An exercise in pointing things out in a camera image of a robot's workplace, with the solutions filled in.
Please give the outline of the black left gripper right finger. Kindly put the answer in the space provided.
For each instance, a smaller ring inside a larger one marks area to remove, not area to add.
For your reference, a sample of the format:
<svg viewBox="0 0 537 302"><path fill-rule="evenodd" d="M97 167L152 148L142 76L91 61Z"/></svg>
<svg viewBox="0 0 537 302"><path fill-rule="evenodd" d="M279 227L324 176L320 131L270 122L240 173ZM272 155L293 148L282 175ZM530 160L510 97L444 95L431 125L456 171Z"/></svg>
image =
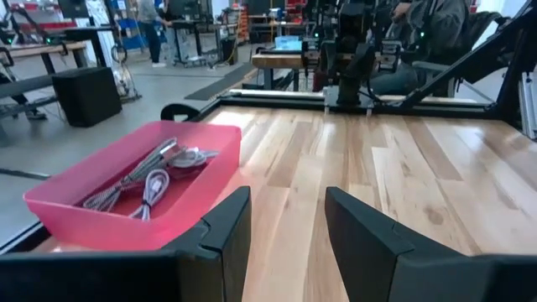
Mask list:
<svg viewBox="0 0 537 302"><path fill-rule="evenodd" d="M351 301L536 299L534 255L464 255L334 186L326 190L325 213Z"/></svg>

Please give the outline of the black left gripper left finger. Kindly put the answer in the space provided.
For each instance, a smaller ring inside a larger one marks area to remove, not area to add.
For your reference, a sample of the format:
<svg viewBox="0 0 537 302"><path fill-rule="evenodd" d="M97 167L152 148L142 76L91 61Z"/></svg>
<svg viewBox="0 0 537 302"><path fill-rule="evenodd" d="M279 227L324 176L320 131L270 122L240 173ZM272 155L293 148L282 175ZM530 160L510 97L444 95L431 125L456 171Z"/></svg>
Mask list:
<svg viewBox="0 0 537 302"><path fill-rule="evenodd" d="M193 227L148 252L9 253L3 301L240 301L251 243L242 186Z"/></svg>

